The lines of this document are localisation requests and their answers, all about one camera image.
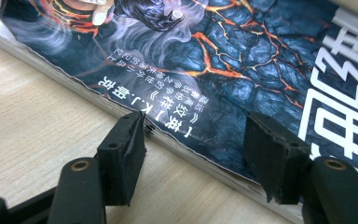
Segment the hand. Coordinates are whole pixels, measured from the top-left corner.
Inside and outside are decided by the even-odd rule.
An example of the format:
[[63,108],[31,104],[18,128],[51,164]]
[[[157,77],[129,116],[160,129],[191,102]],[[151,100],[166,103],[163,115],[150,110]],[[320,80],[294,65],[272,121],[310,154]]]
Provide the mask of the hand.
[[115,0],[63,0],[63,2],[77,10],[93,10],[92,24],[102,25],[107,18],[107,11],[115,3]]

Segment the paperback book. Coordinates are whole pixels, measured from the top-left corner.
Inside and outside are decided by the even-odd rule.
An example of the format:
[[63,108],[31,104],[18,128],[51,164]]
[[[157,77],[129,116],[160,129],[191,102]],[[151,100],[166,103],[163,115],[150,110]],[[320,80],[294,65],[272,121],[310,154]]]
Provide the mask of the paperback book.
[[[358,171],[358,15],[345,8],[117,0],[98,25],[96,5],[76,0],[10,0],[0,9],[13,48],[116,116],[145,112],[151,136],[261,203],[242,158],[247,112],[275,118],[311,145],[312,158]],[[296,208],[267,206],[300,220]]]

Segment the brass screw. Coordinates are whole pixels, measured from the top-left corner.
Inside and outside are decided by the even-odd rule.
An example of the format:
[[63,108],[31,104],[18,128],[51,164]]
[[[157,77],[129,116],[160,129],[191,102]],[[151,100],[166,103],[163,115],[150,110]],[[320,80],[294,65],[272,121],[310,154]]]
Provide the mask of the brass screw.
[[343,171],[347,169],[347,166],[342,161],[336,161],[334,159],[324,160],[324,165],[330,167],[331,169]]
[[73,171],[83,171],[89,168],[90,163],[88,161],[77,161],[71,165],[71,170]]

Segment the light wood surface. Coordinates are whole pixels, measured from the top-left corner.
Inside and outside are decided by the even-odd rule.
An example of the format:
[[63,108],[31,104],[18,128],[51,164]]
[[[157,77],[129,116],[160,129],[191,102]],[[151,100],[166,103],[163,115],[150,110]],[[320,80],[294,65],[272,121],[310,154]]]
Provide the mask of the light wood surface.
[[[54,187],[115,122],[0,49],[0,197],[12,207]],[[288,223],[148,139],[146,147],[131,207],[108,208],[109,223]]]

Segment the black clamp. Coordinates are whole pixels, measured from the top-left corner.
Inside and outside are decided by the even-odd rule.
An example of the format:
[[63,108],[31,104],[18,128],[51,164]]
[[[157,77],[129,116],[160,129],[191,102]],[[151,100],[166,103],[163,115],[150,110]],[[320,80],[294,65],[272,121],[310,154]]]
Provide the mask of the black clamp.
[[0,223],[105,223],[106,205],[130,205],[146,153],[144,119],[122,117],[94,158],[63,166],[57,188],[10,209],[0,198]]
[[304,222],[358,224],[358,173],[336,158],[310,159],[310,146],[275,119],[249,113],[243,158],[276,203],[303,203]]

